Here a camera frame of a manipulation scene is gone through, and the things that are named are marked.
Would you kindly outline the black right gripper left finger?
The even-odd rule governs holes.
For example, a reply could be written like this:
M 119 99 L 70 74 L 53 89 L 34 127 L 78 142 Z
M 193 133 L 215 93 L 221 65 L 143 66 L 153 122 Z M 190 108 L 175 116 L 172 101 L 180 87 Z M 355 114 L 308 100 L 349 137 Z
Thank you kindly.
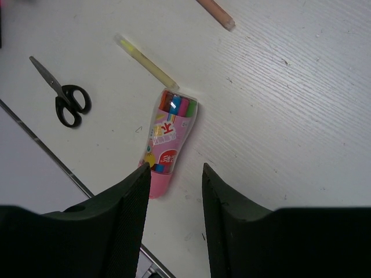
M 149 200 L 143 164 L 64 211 L 1 207 L 2 277 L 135 277 Z

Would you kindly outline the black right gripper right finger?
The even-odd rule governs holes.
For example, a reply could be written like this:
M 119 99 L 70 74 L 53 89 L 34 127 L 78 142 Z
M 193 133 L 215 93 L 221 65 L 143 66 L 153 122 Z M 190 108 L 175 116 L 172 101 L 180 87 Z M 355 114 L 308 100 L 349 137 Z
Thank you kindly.
M 212 277 L 369 277 L 370 208 L 271 211 L 204 164 L 202 200 Z

